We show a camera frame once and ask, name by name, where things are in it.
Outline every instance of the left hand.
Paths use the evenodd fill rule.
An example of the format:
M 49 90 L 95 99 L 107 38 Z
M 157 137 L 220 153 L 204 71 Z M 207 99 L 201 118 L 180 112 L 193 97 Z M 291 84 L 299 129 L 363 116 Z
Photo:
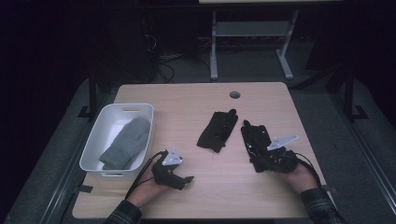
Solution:
M 157 183 L 155 183 L 153 174 L 151 172 L 153 164 L 154 162 L 148 167 L 146 172 L 143 173 L 142 177 L 140 178 L 140 183 L 148 179 L 150 180 L 138 185 L 136 189 L 132 191 L 131 195 L 129 195 L 126 199 L 128 202 L 134 204 L 136 207 L 140 208 L 141 206 L 150 202 L 159 195 L 172 189 L 171 187 L 165 185 L 158 185 Z

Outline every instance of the right hand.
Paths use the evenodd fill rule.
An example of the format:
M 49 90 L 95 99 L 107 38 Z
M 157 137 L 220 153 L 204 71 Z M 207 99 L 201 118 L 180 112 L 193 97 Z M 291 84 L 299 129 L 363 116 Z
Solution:
M 289 172 L 287 174 L 276 174 L 284 179 L 298 194 L 308 189 L 318 188 L 317 181 L 312 176 L 311 172 L 309 172 L 309 170 L 300 163 L 292 172 Z

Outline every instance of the gray carpet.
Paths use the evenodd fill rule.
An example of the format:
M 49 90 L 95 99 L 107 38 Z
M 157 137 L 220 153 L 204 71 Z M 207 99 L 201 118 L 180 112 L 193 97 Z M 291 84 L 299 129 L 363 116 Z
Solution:
M 286 80 L 272 50 L 251 50 L 219 55 L 218 82 L 282 81 L 292 86 L 310 78 L 314 71 L 305 71 L 309 45 L 290 45 L 287 57 L 294 80 Z M 208 63 L 208 54 L 199 55 Z M 192 58 L 170 63 L 175 69 L 176 83 L 209 82 L 207 66 Z M 170 75 L 166 68 L 163 71 Z M 162 83 L 157 76 L 153 83 Z M 301 117 L 339 212 L 349 223 L 396 223 L 381 189 L 378 187 L 356 142 L 350 124 L 336 103 L 337 96 L 324 90 L 326 78 L 304 91 L 290 94 Z M 113 102 L 117 88 L 111 93 L 98 93 L 100 106 Z M 75 219 L 71 214 L 77 197 L 78 184 L 85 175 L 76 159 L 82 151 L 92 127 L 88 119 L 78 118 L 80 109 L 89 104 L 88 82 L 81 84 L 58 129 L 26 182 L 6 223 L 100 223 L 102 220 Z M 359 83 L 355 88 L 355 103 L 363 107 L 370 119 L 358 120 L 365 140 L 375 149 L 375 156 L 392 183 L 395 183 L 395 130 L 373 103 L 370 93 Z M 310 223 L 308 219 L 276 220 L 276 224 Z

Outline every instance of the circular hole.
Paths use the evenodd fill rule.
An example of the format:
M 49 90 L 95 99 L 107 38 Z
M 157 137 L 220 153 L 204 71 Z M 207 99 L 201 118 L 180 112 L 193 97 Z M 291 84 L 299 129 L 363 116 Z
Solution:
M 238 99 L 239 97 L 241 97 L 241 93 L 239 93 L 238 91 L 232 91 L 230 92 L 230 97 L 233 99 Z

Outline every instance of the dark background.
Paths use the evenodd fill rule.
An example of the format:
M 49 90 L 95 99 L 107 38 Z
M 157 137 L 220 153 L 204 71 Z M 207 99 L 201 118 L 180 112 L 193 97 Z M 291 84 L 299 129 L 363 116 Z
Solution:
M 122 32 L 122 26 L 117 27 L 125 22 L 125 26 L 136 31 L 134 34 L 139 34 L 138 15 L 123 10 L 115 13 L 118 16 L 114 18 L 114 12 L 101 8 L 100 3 L 72 0 L 0 3 L 0 221 L 34 169 L 76 89 L 92 70 L 98 74 L 102 91 L 120 84 L 112 83 L 115 79 L 145 83 L 153 76 L 146 58 L 149 56 L 144 48 L 139 48 L 144 45 L 143 37 L 127 36 L 135 39 L 131 44 L 127 38 L 121 38 L 128 35 Z M 309 23 L 307 18 L 317 16 L 309 9 L 300 15 L 295 36 L 318 36 L 307 68 L 326 69 L 334 63 L 350 66 L 396 127 L 395 7 L 385 1 L 359 1 L 354 7 L 339 10 L 324 21 L 318 20 L 318 24 Z M 168 13 L 166 17 L 157 14 L 150 31 L 162 35 L 168 45 L 181 47 L 191 46 L 190 41 L 198 35 L 210 36 L 202 28 L 205 24 L 200 23 L 210 22 L 210 13 L 186 14 L 191 16 L 185 21 L 177 21 L 177 13 L 173 16 Z M 319 26 L 320 32 L 313 32 Z M 166 33 L 167 29 L 178 33 L 186 28 L 189 31 L 179 38 Z M 122 62 L 134 63 L 127 68 L 117 64 L 95 43 L 113 52 Z M 136 70 L 142 71 L 140 75 L 132 72 Z

